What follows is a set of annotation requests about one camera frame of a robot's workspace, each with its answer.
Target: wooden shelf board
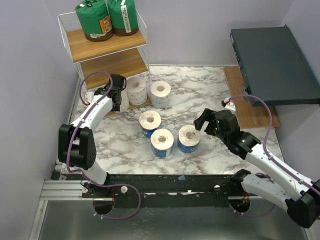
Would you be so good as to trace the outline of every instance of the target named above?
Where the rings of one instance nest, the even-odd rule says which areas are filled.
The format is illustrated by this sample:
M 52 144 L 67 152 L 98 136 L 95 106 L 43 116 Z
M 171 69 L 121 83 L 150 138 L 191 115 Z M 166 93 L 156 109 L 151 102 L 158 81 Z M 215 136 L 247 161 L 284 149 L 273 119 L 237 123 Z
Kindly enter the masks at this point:
M 95 71 L 105 71 L 127 78 L 148 71 L 136 48 L 84 61 L 81 63 L 81 67 L 84 77 Z M 86 80 L 86 86 L 88 89 L 93 89 L 108 82 L 109 78 L 104 74 L 95 74 Z
M 140 31 L 130 36 L 114 34 L 108 40 L 96 42 L 87 40 L 82 29 L 68 31 L 66 35 L 74 63 L 146 44 Z
M 147 99 L 145 100 L 145 102 L 142 103 L 141 105 L 148 104 L 148 103 L 150 103 L 150 102 L 151 102 L 150 98 L 147 97 Z M 139 107 L 139 106 L 141 106 L 141 105 L 133 105 L 133 104 L 130 103 L 128 109 L 133 109 L 133 108 Z M 114 114 L 119 114 L 119 112 L 117 112 L 117 111 L 110 111 L 110 112 L 108 112 L 108 113 L 105 115 L 105 117 L 108 117 L 108 116 L 114 115 Z
M 230 96 L 241 95 L 241 88 L 245 86 L 244 79 L 238 66 L 229 66 L 223 68 L 226 82 L 229 88 Z M 269 126 L 269 115 L 264 106 L 251 106 L 249 101 L 243 97 L 233 100 L 236 107 L 236 118 L 242 129 L 263 128 Z M 272 114 L 272 126 L 279 127 L 276 112 L 272 106 L 269 107 Z

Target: green package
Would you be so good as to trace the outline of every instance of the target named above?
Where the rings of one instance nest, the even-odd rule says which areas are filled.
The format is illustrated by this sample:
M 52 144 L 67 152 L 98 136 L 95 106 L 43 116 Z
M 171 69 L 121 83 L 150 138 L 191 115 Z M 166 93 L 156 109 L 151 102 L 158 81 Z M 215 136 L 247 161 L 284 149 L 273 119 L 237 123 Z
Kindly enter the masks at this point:
M 108 9 L 116 35 L 132 35 L 139 30 L 134 0 L 108 0 Z
M 85 37 L 102 41 L 112 36 L 112 25 L 104 0 L 84 0 L 75 7 Z

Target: wooden plank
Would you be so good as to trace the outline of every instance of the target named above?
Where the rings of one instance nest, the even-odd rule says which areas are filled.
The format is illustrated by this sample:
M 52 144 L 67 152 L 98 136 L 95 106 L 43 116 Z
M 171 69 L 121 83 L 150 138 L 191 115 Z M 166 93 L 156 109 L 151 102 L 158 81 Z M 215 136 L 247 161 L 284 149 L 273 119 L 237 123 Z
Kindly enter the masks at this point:
M 136 48 L 84 61 L 81 67 L 84 77 L 95 71 L 105 71 L 127 78 L 148 71 Z M 86 80 L 86 86 L 88 89 L 93 89 L 108 82 L 109 78 L 104 74 L 95 74 Z
M 66 33 L 74 63 L 146 44 L 140 31 L 130 36 L 113 35 L 106 41 L 89 41 L 82 29 Z
M 230 96 L 241 95 L 241 88 L 245 87 L 244 79 L 238 66 L 229 66 L 224 68 L 226 82 L 230 91 Z M 236 107 L 236 117 L 240 128 L 262 128 L 269 126 L 269 115 L 264 106 L 251 106 L 249 101 L 245 101 L 243 97 L 233 100 Z M 276 112 L 272 106 L 269 107 L 272 114 L 273 127 L 279 127 Z
M 133 109 L 133 108 L 136 108 L 136 107 L 139 107 L 139 106 L 148 104 L 148 103 L 150 103 L 150 102 L 151 102 L 150 98 L 147 97 L 147 99 L 145 100 L 145 102 L 142 103 L 141 105 L 133 105 L 133 104 L 130 103 L 128 109 Z M 118 114 L 118 113 L 119 113 L 119 112 L 117 112 L 117 111 L 110 111 L 110 112 L 108 112 L 108 113 L 105 115 L 105 117 L 108 117 L 108 116 L 114 115 L 114 114 Z

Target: white wall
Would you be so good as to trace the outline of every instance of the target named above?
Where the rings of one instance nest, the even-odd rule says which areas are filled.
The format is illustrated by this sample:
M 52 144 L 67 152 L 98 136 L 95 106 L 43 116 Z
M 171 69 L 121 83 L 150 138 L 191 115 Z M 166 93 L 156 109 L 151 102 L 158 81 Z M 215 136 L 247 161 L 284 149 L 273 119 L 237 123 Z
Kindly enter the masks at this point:
M 80 0 L 45 0 L 53 16 Z M 236 65 L 232 28 L 277 27 L 293 0 L 135 0 L 152 64 Z
M 295 0 L 282 25 L 287 24 L 320 81 L 320 1 Z M 304 175 L 320 179 L 320 106 L 277 106 L 281 127 L 276 129 L 285 161 Z M 320 239 L 320 223 L 317 238 Z
M 43 0 L 0 7 L 0 239 L 28 239 L 78 79 Z

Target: marble surface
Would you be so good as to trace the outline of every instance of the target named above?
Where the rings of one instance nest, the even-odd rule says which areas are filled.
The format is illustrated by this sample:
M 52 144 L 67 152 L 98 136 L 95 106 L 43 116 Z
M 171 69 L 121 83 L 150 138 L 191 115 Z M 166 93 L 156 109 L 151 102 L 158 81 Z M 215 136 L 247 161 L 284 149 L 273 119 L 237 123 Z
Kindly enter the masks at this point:
M 261 172 L 257 167 L 228 151 L 216 137 L 206 135 L 193 153 L 177 148 L 179 129 L 192 124 L 205 108 L 220 110 L 221 100 L 229 97 L 222 67 L 150 67 L 150 81 L 166 81 L 171 86 L 168 109 L 154 108 L 151 103 L 104 118 L 94 133 L 96 161 L 111 174 L 234 174 L 240 169 Z M 79 103 L 76 118 L 84 111 Z M 138 122 L 141 113 L 155 110 L 162 118 L 162 128 L 174 136 L 175 148 L 166 158 L 156 157 L 150 139 L 143 136 Z M 243 129 L 264 139 L 267 129 Z M 282 158 L 273 129 L 267 141 L 271 152 Z

